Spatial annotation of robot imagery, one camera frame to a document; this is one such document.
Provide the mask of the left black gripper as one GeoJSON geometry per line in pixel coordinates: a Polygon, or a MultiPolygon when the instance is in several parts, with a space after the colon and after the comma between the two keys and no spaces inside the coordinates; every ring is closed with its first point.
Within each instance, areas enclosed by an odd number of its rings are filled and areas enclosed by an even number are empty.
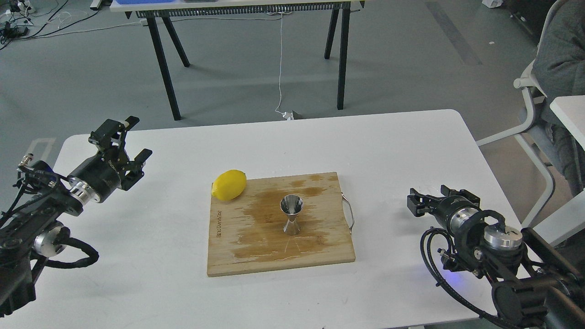
{"type": "Polygon", "coordinates": [[[68,175],[73,194],[102,203],[115,189],[128,191],[144,177],[145,162],[153,151],[143,149],[132,161],[125,151],[126,134],[138,122],[134,116],[123,122],[107,119],[90,133],[89,142],[98,152],[68,175]]]}

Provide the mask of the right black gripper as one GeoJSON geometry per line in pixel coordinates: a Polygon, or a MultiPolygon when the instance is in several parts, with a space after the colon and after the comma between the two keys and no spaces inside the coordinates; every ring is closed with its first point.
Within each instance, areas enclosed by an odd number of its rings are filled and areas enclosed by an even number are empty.
{"type": "Polygon", "coordinates": [[[441,185],[444,196],[423,195],[411,188],[407,196],[407,208],[415,217],[431,214],[450,235],[455,235],[464,222],[480,211],[480,198],[472,192],[450,189],[441,185]]]}

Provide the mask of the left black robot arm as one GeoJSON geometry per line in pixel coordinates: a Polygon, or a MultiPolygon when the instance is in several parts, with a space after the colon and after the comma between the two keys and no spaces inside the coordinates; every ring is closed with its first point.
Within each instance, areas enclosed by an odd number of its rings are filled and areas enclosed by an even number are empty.
{"type": "Polygon", "coordinates": [[[58,218],[80,215],[88,202],[104,202],[116,189],[129,190],[140,181],[152,151],[143,149],[134,159],[125,151],[126,134],[138,122],[134,116],[104,121],[88,138],[96,154],[67,176],[44,161],[34,162],[33,154],[23,157],[17,166],[17,196],[1,215],[1,316],[36,299],[35,285],[45,267],[88,267],[99,259],[58,218]]]}

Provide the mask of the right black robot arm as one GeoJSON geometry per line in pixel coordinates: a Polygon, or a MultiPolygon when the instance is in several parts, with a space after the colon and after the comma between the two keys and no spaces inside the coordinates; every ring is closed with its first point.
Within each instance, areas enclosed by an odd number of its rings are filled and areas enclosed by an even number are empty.
{"type": "Polygon", "coordinates": [[[441,196],[411,189],[407,208],[439,223],[423,233],[420,253],[436,285],[467,309],[504,329],[584,327],[583,275],[533,229],[508,226],[499,212],[482,210],[478,196],[445,185],[441,196]],[[437,250],[444,270],[489,281],[496,316],[466,300],[441,275],[432,258],[436,236],[447,242],[437,250]]]}

